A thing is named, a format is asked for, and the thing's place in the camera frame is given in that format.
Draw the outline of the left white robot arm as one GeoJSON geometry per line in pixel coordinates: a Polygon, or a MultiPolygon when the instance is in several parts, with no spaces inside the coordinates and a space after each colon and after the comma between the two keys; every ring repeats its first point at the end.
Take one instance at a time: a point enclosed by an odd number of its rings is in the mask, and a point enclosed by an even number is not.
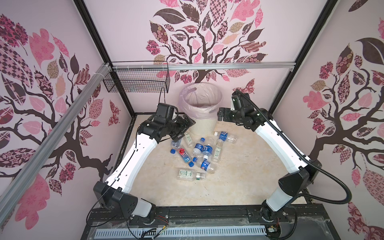
{"type": "Polygon", "coordinates": [[[101,207],[125,219],[132,216],[153,219],[156,206],[130,194],[135,178],[162,138],[169,136],[178,141],[195,124],[186,114],[171,120],[153,117],[141,123],[127,156],[105,182],[99,181],[94,186],[101,207]]]}

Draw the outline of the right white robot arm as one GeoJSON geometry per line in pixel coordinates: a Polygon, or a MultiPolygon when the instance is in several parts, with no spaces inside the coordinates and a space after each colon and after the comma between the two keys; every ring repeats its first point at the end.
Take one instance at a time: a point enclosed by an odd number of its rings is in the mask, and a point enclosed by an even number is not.
{"type": "Polygon", "coordinates": [[[311,159],[301,151],[293,150],[293,143],[285,140],[284,133],[278,128],[274,120],[269,119],[266,110],[256,111],[252,107],[239,110],[219,108],[218,120],[236,123],[258,134],[277,154],[288,173],[278,181],[277,189],[262,203],[261,216],[266,222],[273,222],[276,214],[282,208],[292,203],[299,193],[312,183],[318,174],[319,161],[314,161],[314,167],[305,161],[311,159]]]}

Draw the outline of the soda water blue label bottle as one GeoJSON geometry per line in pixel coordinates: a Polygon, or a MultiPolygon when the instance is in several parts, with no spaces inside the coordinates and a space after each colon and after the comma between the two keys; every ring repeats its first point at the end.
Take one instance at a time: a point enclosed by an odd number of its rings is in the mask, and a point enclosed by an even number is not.
{"type": "Polygon", "coordinates": [[[179,139],[179,140],[172,140],[171,141],[171,147],[172,149],[178,149],[180,146],[181,146],[181,142],[182,142],[182,139],[179,139]]]}

